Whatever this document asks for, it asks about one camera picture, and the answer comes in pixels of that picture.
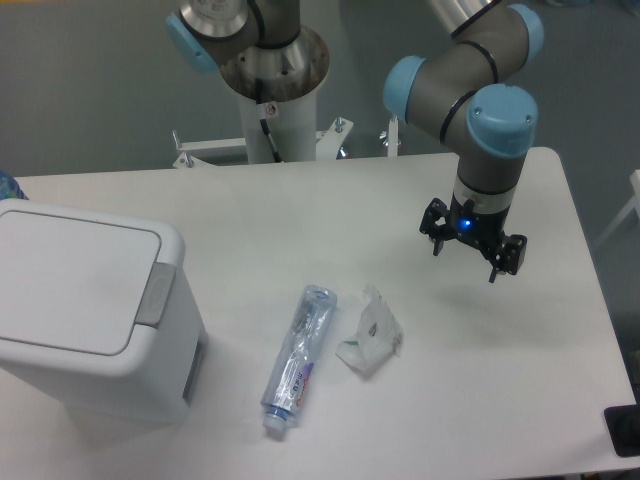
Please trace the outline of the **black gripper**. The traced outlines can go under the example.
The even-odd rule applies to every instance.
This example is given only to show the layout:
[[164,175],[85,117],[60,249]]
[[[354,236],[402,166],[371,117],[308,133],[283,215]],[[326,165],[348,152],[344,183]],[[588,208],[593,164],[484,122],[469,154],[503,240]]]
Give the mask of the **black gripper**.
[[491,264],[489,282],[494,283],[499,275],[515,276],[525,259],[528,238],[504,233],[510,206],[510,192],[490,195],[455,190],[449,210],[439,198],[429,203],[419,231],[429,237],[434,256],[440,254],[449,240],[457,240],[480,251]]

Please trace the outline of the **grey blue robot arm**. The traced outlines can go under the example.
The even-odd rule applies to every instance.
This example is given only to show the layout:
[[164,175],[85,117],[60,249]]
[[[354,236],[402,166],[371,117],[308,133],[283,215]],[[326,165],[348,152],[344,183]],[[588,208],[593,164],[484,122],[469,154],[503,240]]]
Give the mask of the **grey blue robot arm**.
[[[435,137],[458,166],[450,202],[434,199],[420,224],[436,250],[457,240],[516,274],[527,239],[504,224],[538,120],[535,100],[507,79],[544,42],[538,15],[521,4],[435,1],[453,40],[436,61],[396,63],[383,102],[398,120]],[[248,158],[317,158],[316,93],[329,70],[326,44],[301,21],[296,1],[183,1],[166,20],[174,45],[197,71],[220,73],[241,106]]]

